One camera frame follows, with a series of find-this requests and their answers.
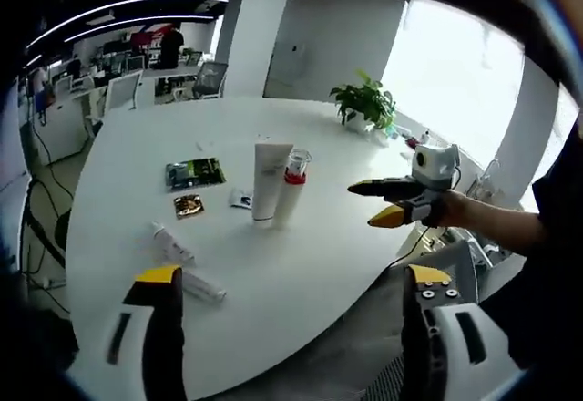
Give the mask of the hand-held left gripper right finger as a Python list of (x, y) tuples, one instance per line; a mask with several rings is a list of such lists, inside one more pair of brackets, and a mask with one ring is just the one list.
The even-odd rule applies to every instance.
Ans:
[(402, 400), (501, 400), (524, 376), (506, 334), (433, 267), (404, 273)]

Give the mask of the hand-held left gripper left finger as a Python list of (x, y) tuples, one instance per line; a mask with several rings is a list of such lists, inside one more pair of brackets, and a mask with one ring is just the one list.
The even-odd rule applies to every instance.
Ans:
[(90, 400), (185, 400), (182, 320), (182, 268), (144, 271), (80, 347), (76, 383)]

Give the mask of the person's right hand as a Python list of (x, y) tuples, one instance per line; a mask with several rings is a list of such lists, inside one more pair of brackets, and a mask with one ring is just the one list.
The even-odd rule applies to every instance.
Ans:
[(471, 229), (475, 220), (477, 200), (455, 190), (441, 193), (431, 203), (429, 214), (422, 224), (430, 228), (457, 227)]

